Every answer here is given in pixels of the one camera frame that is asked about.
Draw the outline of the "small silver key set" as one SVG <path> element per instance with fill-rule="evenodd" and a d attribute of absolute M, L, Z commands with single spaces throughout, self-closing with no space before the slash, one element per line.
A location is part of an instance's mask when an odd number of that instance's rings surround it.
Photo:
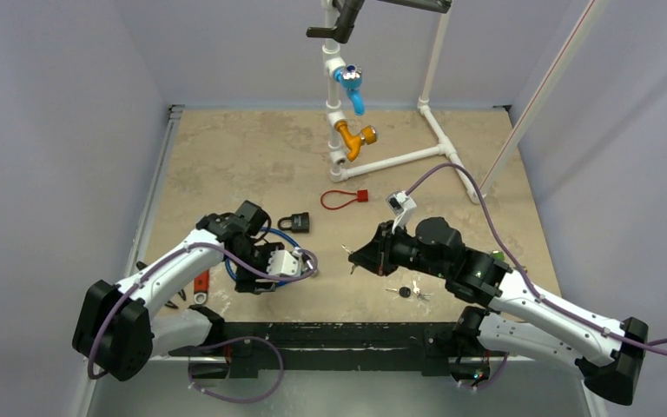
<path fill-rule="evenodd" d="M 355 250 L 349 248 L 347 245 L 342 244 L 341 245 L 342 249 L 347 253 L 347 261 L 350 263 L 351 268 L 350 268 L 350 275 L 354 274 L 354 271 L 359 267 L 359 265 L 352 260 L 352 256 L 355 254 Z"/>

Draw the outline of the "blue cable lock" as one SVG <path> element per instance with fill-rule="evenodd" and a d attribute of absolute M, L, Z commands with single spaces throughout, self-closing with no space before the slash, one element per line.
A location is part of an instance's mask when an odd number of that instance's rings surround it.
<path fill-rule="evenodd" d="M 261 244 L 255 244 L 251 255 L 241 259 L 254 269 L 275 280 L 268 280 L 248 269 L 238 267 L 228 258 L 224 260 L 225 269 L 234 281 L 234 290 L 238 293 L 262 294 L 274 292 L 278 287 L 300 281 L 302 275 L 316 276 L 319 272 L 317 261 L 309 252 L 302 250 L 298 242 L 285 232 L 270 227 L 263 227 Z"/>

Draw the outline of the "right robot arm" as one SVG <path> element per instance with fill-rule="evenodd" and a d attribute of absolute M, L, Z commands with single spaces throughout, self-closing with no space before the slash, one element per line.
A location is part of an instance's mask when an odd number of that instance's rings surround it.
<path fill-rule="evenodd" d="M 649 333 L 644 321 L 604 317 L 530 284 L 505 261 L 467 247 L 442 217 L 419 222 L 412 235 L 382 222 L 348 260 L 377 276 L 407 268 L 442 279 L 474 312 L 452 331 L 463 353 L 483 347 L 547 361 L 568 367 L 604 400 L 634 400 Z"/>

